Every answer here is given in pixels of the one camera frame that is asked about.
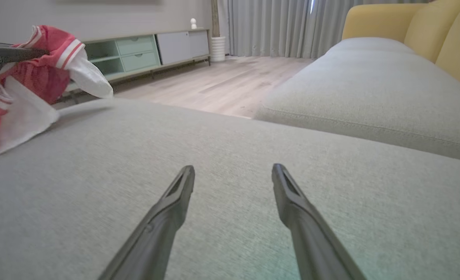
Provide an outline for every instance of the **open shelf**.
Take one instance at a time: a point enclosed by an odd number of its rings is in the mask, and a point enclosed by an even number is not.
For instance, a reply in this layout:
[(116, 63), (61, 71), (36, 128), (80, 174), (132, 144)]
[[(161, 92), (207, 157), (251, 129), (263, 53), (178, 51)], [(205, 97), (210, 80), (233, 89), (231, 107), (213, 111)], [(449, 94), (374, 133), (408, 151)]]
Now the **open shelf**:
[(104, 75), (104, 77), (108, 81), (117, 79), (119, 77), (124, 77), (124, 76), (125, 76), (125, 72), (113, 72), (113, 73), (109, 73), (109, 74)]
[(111, 59), (116, 59), (116, 58), (120, 58), (120, 56), (119, 55), (108, 56), (108, 57), (103, 57), (103, 58), (90, 59), (89, 61), (92, 63), (96, 63), (96, 62), (101, 62), (101, 61), (106, 61), (106, 60), (111, 60)]
[(120, 56), (115, 41), (104, 41), (99, 43), (89, 43), (85, 46), (88, 60), (99, 62), (102, 60), (115, 59)]
[(104, 74), (104, 76), (123, 73), (123, 64), (121, 63), (120, 58), (102, 60), (99, 62), (93, 62), (95, 66)]

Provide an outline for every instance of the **mint green drawer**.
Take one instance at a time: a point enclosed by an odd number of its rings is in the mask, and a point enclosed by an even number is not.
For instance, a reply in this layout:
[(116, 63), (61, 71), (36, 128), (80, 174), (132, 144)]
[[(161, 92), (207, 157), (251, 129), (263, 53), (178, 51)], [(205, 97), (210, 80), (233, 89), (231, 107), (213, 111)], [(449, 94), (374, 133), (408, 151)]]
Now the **mint green drawer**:
[(157, 65), (157, 59), (154, 52), (125, 56), (122, 57), (121, 60), (126, 72)]
[(118, 44), (118, 51), (120, 51), (120, 55), (125, 55), (154, 50), (153, 40), (154, 38), (152, 36), (132, 37), (116, 40), (116, 43)]

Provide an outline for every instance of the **white figurine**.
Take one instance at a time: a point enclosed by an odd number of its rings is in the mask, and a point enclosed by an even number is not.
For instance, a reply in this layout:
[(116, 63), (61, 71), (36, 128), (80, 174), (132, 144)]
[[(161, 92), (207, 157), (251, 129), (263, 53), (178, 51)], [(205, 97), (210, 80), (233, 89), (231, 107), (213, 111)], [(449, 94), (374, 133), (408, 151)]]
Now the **white figurine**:
[(197, 21), (196, 21), (196, 19), (195, 18), (191, 19), (190, 23), (192, 24), (191, 25), (192, 29), (196, 30), (197, 29), (197, 25), (196, 25)]

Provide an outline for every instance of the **white cloth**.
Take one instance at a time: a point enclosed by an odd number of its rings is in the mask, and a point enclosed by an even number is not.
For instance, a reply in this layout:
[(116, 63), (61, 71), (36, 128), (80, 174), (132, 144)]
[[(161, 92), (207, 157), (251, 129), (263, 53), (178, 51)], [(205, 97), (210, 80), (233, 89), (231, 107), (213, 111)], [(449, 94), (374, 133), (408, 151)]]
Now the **white cloth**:
[[(99, 98), (113, 98), (113, 88), (81, 49), (68, 63), (70, 78), (81, 90)], [(8, 113), (1, 117), (0, 154), (44, 132), (59, 119), (59, 113), (13, 77), (0, 85), (0, 94), (12, 98)]]
[(42, 133), (59, 119), (57, 110), (11, 76), (0, 90), (13, 98), (10, 110), (1, 118), (0, 154)]
[(88, 61), (84, 49), (69, 62), (67, 70), (70, 71), (71, 80), (84, 92), (99, 98), (113, 98), (113, 88), (101, 71)]

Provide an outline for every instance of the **white wall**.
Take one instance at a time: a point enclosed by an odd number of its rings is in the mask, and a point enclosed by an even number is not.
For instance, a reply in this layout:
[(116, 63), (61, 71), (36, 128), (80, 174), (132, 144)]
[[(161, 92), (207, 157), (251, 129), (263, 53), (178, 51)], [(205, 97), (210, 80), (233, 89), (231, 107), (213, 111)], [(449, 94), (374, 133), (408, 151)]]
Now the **white wall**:
[(82, 41), (211, 27), (209, 0), (0, 0), (0, 42), (29, 39), (32, 25), (53, 25)]

